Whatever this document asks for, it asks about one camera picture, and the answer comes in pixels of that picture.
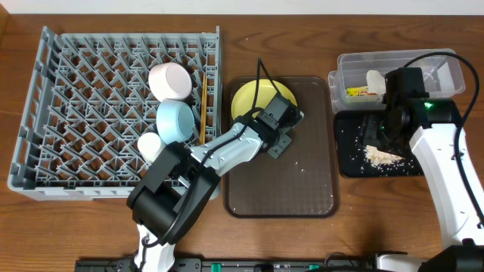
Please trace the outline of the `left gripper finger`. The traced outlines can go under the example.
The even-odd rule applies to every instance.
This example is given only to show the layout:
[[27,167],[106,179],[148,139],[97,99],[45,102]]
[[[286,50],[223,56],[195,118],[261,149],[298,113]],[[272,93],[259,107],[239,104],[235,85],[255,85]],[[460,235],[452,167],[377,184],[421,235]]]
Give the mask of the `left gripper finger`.
[[295,129],[295,127],[297,127],[297,125],[303,120],[303,118],[304,112],[297,111],[290,121],[290,128]]
[[287,134],[280,134],[275,144],[270,147],[267,154],[277,159],[292,143],[292,139]]

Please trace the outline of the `pile of rice scraps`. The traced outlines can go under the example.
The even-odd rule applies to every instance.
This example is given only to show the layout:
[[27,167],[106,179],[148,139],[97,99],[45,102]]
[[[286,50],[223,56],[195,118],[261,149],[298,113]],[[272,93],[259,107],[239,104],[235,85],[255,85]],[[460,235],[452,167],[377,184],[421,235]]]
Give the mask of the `pile of rice scraps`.
[[412,158],[384,153],[372,146],[359,146],[356,131],[339,130],[336,140],[340,173],[348,178],[422,175],[420,166]]

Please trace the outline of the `yellow green snack wrapper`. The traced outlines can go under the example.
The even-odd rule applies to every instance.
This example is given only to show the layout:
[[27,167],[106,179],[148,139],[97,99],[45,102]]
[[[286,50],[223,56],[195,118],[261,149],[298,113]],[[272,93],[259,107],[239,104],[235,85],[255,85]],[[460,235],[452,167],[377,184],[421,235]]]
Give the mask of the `yellow green snack wrapper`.
[[346,93],[350,97],[359,97],[368,95],[368,86],[347,88]]

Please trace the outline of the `white tissue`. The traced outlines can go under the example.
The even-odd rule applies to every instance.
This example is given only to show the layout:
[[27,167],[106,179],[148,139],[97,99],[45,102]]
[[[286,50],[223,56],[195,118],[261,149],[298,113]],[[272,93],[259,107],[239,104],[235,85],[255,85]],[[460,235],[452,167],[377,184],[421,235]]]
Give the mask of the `white tissue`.
[[386,93],[385,78],[377,70],[369,70],[366,81],[369,94],[383,95]]

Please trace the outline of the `light blue bowl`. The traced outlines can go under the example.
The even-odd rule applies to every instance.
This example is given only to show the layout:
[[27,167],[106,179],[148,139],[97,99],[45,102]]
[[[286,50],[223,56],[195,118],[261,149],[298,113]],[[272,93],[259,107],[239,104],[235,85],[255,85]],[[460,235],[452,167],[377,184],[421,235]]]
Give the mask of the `light blue bowl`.
[[185,142],[193,135],[194,115],[185,102],[167,99],[157,108],[156,125],[166,145]]

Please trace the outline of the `white bowl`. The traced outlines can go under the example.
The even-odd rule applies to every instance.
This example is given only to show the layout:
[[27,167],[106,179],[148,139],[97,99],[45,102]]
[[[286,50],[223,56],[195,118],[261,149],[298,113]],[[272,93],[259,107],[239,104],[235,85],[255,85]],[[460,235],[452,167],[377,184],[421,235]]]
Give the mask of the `white bowl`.
[[178,63],[154,66],[148,74],[148,85],[158,101],[183,100],[192,91],[190,74]]

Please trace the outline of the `light green cup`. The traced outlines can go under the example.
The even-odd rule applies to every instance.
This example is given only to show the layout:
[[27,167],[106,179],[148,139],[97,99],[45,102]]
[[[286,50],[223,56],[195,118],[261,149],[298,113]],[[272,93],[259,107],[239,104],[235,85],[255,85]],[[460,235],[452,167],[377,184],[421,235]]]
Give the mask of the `light green cup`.
[[144,161],[152,164],[161,154],[166,144],[155,132],[144,133],[137,142],[137,148]]

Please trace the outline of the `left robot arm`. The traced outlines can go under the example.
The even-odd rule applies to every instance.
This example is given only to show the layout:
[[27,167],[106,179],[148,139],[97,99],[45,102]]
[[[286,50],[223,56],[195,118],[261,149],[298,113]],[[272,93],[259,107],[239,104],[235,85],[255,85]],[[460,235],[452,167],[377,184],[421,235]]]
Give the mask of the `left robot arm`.
[[300,110],[276,117],[257,108],[207,144],[165,147],[127,199],[140,235],[132,270],[168,271],[175,244],[219,192],[221,177],[259,153],[279,157],[290,145],[288,131],[303,117]]

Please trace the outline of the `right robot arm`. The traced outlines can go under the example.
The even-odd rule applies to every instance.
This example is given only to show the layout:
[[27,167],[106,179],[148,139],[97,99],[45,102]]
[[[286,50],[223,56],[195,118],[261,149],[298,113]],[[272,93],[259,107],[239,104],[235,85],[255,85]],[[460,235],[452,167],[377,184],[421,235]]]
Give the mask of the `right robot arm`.
[[451,99],[411,98],[366,113],[359,140],[386,153],[414,156],[436,207],[442,251],[424,260],[377,256],[381,271],[481,271],[483,188],[470,160],[461,116]]

